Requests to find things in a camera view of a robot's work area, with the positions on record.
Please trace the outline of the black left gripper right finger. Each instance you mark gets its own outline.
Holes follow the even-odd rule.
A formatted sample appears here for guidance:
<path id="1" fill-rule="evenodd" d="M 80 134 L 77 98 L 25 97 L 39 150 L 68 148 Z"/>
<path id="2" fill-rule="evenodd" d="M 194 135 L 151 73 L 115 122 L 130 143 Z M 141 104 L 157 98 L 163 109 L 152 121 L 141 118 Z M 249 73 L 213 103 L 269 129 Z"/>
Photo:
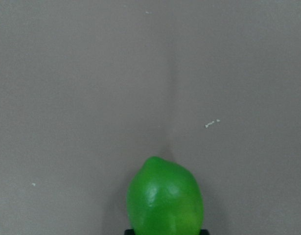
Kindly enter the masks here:
<path id="1" fill-rule="evenodd" d="M 209 231 L 206 229 L 202 229 L 199 233 L 199 235 L 210 235 Z"/>

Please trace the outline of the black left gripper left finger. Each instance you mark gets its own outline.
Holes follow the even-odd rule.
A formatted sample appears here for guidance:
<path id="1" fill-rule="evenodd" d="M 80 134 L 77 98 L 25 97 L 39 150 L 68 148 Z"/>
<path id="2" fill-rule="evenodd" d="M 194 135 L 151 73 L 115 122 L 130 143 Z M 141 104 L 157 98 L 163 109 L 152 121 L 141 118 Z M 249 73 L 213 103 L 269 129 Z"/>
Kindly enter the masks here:
<path id="1" fill-rule="evenodd" d="M 126 229 L 124 235 L 135 235 L 135 232 L 133 229 Z"/>

